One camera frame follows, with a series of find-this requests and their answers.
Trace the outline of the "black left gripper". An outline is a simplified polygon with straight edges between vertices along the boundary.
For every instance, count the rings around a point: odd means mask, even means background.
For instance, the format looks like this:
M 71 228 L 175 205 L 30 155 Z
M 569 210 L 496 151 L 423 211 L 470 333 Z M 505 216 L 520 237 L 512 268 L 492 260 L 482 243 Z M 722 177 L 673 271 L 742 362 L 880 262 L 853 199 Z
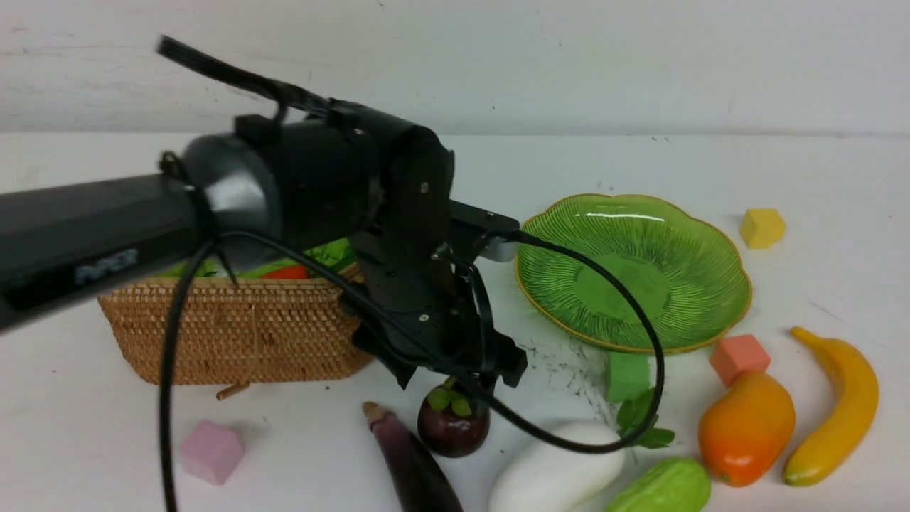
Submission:
M 407 387 L 419 368 L 462 372 L 484 388 L 516 387 L 526 353 L 498 333 L 475 259 L 490 237 L 517 233 L 514 218 L 451 199 L 454 153 L 426 127 L 349 127 L 368 182 L 367 225 L 350 237 L 362 292 L 355 346 Z

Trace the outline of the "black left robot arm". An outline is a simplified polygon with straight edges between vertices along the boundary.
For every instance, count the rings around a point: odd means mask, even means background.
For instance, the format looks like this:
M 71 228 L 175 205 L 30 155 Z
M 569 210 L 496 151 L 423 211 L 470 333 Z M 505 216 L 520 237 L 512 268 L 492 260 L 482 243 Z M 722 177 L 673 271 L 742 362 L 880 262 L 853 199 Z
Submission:
M 406 387 L 419 367 L 501 378 L 527 357 L 492 324 L 476 258 L 509 260 L 519 223 L 451 199 L 454 155 L 428 127 L 341 103 L 277 125 L 238 117 L 159 172 L 2 196 L 2 328 L 211 252 L 248 271 L 346 239 L 364 284 L 313 260 L 363 326 L 355 347 Z

